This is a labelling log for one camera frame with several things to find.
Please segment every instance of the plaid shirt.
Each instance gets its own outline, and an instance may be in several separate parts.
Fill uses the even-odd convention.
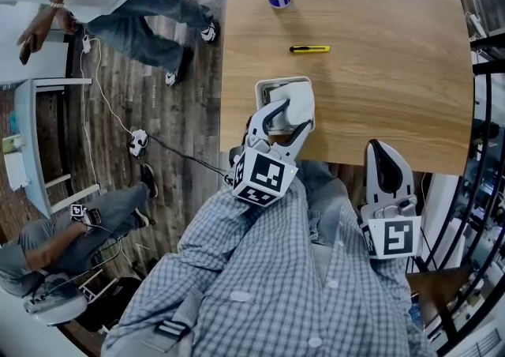
[[[411,321],[406,259],[371,261],[349,201],[340,211],[327,277],[309,238],[305,188],[261,209],[221,189],[133,297],[103,346],[170,320],[204,293],[195,356],[434,355]]]

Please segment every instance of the black cable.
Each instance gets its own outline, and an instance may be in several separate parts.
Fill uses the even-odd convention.
[[[431,254],[432,248],[429,246],[428,240],[426,239],[425,231],[423,230],[423,227],[420,227],[420,228],[421,228],[421,234],[423,235],[423,238],[425,239],[426,246],[428,247],[429,253]],[[435,263],[435,258],[434,257],[432,258],[432,263],[435,266],[435,270],[438,270],[438,267],[436,267],[436,263]]]
[[[206,167],[207,169],[209,169],[209,170],[211,170],[211,171],[214,171],[215,173],[217,173],[217,174],[221,175],[222,177],[224,177],[225,181],[226,181],[228,184],[230,184],[230,179],[227,177],[227,175],[225,175],[225,174],[224,174],[224,173],[227,173],[227,171],[225,171],[225,170],[223,170],[223,169],[221,169],[221,168],[219,168],[219,167],[212,166],[212,165],[210,165],[210,164],[208,164],[208,163],[204,162],[203,160],[199,160],[199,159],[194,158],[194,157],[192,157],[192,156],[185,155],[184,153],[179,152],[177,149],[175,149],[175,148],[172,148],[172,147],[168,146],[167,144],[165,144],[164,142],[162,142],[159,138],[157,138],[157,137],[155,137],[155,136],[153,136],[153,135],[151,135],[151,134],[149,134],[149,133],[148,133],[147,135],[148,135],[148,137],[150,137],[151,139],[153,139],[153,140],[155,140],[156,142],[158,142],[158,144],[159,144],[161,147],[163,147],[163,148],[165,148],[165,149],[167,149],[167,150],[169,150],[169,151],[172,151],[172,152],[174,152],[174,153],[178,154],[178,155],[179,155],[181,158],[183,158],[183,159],[192,160],[193,162],[197,162],[197,163],[201,164],[202,166]]]

